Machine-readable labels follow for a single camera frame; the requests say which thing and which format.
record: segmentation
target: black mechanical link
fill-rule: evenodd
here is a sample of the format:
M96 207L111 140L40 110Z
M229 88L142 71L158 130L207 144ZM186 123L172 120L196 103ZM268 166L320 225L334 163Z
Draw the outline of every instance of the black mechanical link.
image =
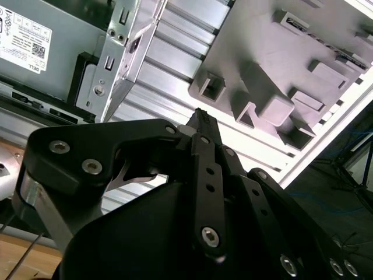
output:
M70 197L98 200L115 176L119 152L147 161L155 145L175 146L182 135L168 121L144 120L106 124L71 125L45 128L30 135L24 164L34 180ZM52 141L64 141L70 151L57 154L50 150ZM82 168L87 159L102 165L92 176Z
M345 253L267 172L254 168L248 177L258 182L270 205L281 213L276 218L286 239L291 242L291 248L302 259L310 279L317 279L320 275L331 275L335 279L362 279L347 270Z
M215 163L214 143L197 133L192 137L193 236L205 255L217 263L226 257L226 224L221 167Z
M218 146L222 146L221 136L219 133L219 127L215 118L208 115L206 111L197 108L191 119L186 124L207 136L212 142Z
M272 269L281 275L281 279L303 279L302 266L288 246L277 219L262 191L262 187L255 181L247 178L240 160L232 149L222 146L219 149L220 161L224 166L224 185L232 188L230 193L244 210L243 216L255 222L254 228L259 231L263 248L266 250L268 261ZM287 272L281 260L288 262Z

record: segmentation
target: gray metal panel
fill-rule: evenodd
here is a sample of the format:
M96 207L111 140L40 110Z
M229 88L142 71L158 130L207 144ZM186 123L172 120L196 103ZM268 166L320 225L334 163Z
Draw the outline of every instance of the gray metal panel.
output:
M170 10L166 9L163 12L162 20L206 44L212 44L215 39L215 35Z
M163 20L158 24L156 35L163 40L177 43L177 46L189 50L190 52L195 51L196 53L205 55L209 50L209 46L206 43L193 39L193 37L187 33L184 33L178 28L174 28Z
M357 71L352 72L337 64L336 54L330 45L356 53L366 61L372 61L373 52L355 37L355 30L360 28L360 24L371 24L372 21L344 1L324 2L325 7L312 9L300 0L236 1L196 74L195 82L189 91L191 95L232 115L231 101L238 90L247 92L241 83L242 74L248 69L249 63L254 61L263 68L282 94L287 95L295 86L325 104L326 111L330 109L343 91L360 75ZM278 19L278 14L274 11L281 9L288 13L280 11L282 17ZM319 43L314 36L309 36L293 26L290 28L288 22L283 22L284 16L289 15L294 15L291 18L299 21L300 25L306 28L309 26L308 31L327 44ZM310 75L307 68L314 59L322 61L346 77L341 89L338 86L331 87L327 81ZM197 77L204 75L206 71L226 81L227 89L217 102L212 103L199 96ZM322 117L321 113L315 114L311 120L309 118L307 124L310 127L317 124ZM292 114L302 120L297 109ZM294 124L288 118L278 130L288 133L293 128ZM265 131L266 128L258 124L257 129Z
M0 145L0 201L13 194L18 179L20 162L6 147Z
M29 135L44 125L0 108L0 137L26 147Z
M0 75L66 100L76 58L83 52L94 54L105 32L40 0L1 0L0 5L52 30L47 71L36 74L2 59Z
M147 52L147 57L189 78L194 77L202 63L201 60L175 48L159 38L153 39ZM169 57L178 57L178 59L170 60Z
M229 11L227 6L216 0L168 0L168 5L217 29L220 28Z

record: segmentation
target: rectangular slot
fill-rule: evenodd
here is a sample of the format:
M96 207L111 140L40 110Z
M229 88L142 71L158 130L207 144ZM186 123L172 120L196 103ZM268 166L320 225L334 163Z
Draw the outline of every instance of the rectangular slot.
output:
M308 70L338 89L344 89L349 79L320 61L313 61Z
M78 120L76 118L73 118L69 115L66 115L66 114L64 114L60 111L54 110L52 108L49 109L49 113L52 114L52 115L55 115L57 117L63 118L64 120L69 121L70 123L73 123L73 124L78 123Z
M319 0L302 0L302 1L315 9L323 8L325 6L325 4Z
M241 118L243 118L247 113L247 109L250 105L249 93L243 90L238 90L231 99L231 109L235 121L241 121Z
M303 150L307 146L307 144L314 138L299 131L296 128L294 128L287 135L279 132L279 136L286 145L289 145L299 151Z
M133 54L139 47L140 41L141 41L142 36L137 38L135 41L132 42L130 48L129 48L129 53Z
M119 19L119 23L122 25L126 25L128 15L129 15L129 10L127 10L126 8L123 8L121 12L121 18Z
M224 79L211 73L207 73L207 79L203 83L199 94L216 102L216 100L224 93L225 89L226 83Z
M303 35L308 31L309 24L284 10L278 10L273 15L273 21L296 35Z
M355 36L358 37L368 48L373 49L373 36L369 32L362 30L357 32Z
M108 55L107 58L106 58L106 62L105 62L105 69L108 70L108 71L111 71L112 66L114 65L114 61L115 61L115 59L111 58Z
M27 97L24 97L23 95L19 95L18 93L12 92L12 98L21 101L23 103L29 103L29 99Z
M338 86L338 88L341 89L344 86L345 83L346 83L346 81L344 80L342 83L340 83L340 85Z
M322 102L314 99L313 97L305 94L304 92L301 92L296 88L293 88L289 92L289 96L291 96L291 100L294 102L295 106L297 106L297 104L299 103L299 105L303 107L305 106L317 112L320 112L325 107Z
M337 55L336 62L352 72L357 71L361 74L365 74L370 68L366 66L370 63L364 61L357 54L348 51Z
M252 122L251 117L247 113L242 115L240 122L251 128L254 128L254 123Z

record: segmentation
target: screw hole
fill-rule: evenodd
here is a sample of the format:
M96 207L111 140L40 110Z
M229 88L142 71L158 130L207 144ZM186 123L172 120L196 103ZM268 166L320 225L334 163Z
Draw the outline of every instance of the screw hole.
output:
M59 151L64 151L66 149L66 146L63 144L56 144L54 145L54 148Z
M206 188L211 193L213 193L215 191L215 188L212 185L206 185Z
M207 171L207 173L209 173L210 175L214 175L214 174L215 174L214 170L212 170L211 168L206 168L206 171Z
M94 164L94 163L89 163L89 164L87 165L87 167L88 167L88 168L91 168L91 169L97 169L97 165Z
M169 126L166 126L166 130L167 130L169 133L171 133L171 134L175 134L175 133L176 133L175 129L173 129L172 127L169 127Z
M206 137L201 137L201 140L206 143L206 144L209 144L210 143L210 140L208 140Z
M93 90L94 90L94 93L98 96L102 96L105 94L105 90L102 86L95 86Z
M234 151L232 149L228 148L226 151L227 151L228 155L234 156Z

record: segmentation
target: cable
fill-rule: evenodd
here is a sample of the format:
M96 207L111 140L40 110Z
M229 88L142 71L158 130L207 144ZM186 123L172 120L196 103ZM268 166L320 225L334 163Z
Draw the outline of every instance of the cable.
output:
M364 193L361 192L359 189L356 189L355 195L357 199L361 202L361 204L366 208L366 210L368 210L373 215L373 207L367 201L369 199L365 199L366 196L364 195Z
M352 237L354 237L355 235L357 235L357 232L353 232L352 234L350 234L350 235L348 236L348 238L346 238L346 239L344 240L344 242L342 243L341 248L343 249L344 245L346 245L346 242L349 241L349 240L350 240Z
M290 193L290 195L294 196L294 197L305 197L305 198L311 199L316 204L318 204L321 208L323 208L326 212L329 212L329 213L332 213L332 214L348 215L348 214L353 214L355 212L358 212L358 211L361 211L361 210L365 209L364 207L360 207L360 208L356 208L356 209L352 209L352 210L348 210L348 211L334 210L334 209L330 208L329 206L327 206L322 201L320 201L319 199L315 198L312 194L307 194L305 192L294 192L294 193L292 192L292 193Z
M21 259L17 262L17 264L14 266L14 268L12 269L12 271L9 273L9 275L5 278L5 280L10 280L14 274L17 272L18 268L21 266L21 264L23 263L24 259L27 257L27 255L29 254L29 252L31 252L32 248L34 247L34 245L38 242L38 240L43 236L42 233L40 233L38 235L38 237L36 237L36 239L31 243L31 245L29 246L29 248L27 248L26 252L24 252L23 256L21 257Z
M373 130L372 131L367 131L367 132L350 132L350 133L352 133L352 134L366 135L366 134L373 133Z
M360 257L362 257L362 258L366 258L366 259L368 259L368 260L371 260L371 261L373 261L373 258L370 258L370 257L368 257L368 256L366 256L366 255L362 255L362 254L359 254L359 253L356 253L356 252L353 252L353 253L351 253L352 255L358 255L358 256L360 256Z
M15 214L10 216L9 219L2 225L2 227L0 228L0 234L5 230L8 224L10 224L10 222L13 220L14 217L15 217Z
M371 241L366 241L366 242L361 242L361 243L346 244L346 245L344 245L344 246L345 246L345 247L350 247L350 246L358 246L358 245L364 245L364 244L369 244L369 243L373 243L373 240L371 240Z
M360 140L362 137L364 137L365 134L361 134L358 138L356 138L354 141L352 141L351 143L350 142L350 139L351 139L351 136L349 137L349 140L347 141L347 143L345 144L345 146L341 149L341 150L336 150L332 153L327 153L325 156L334 156L334 155L340 155L343 151L345 151L347 148L351 147L353 144L356 143L356 141Z

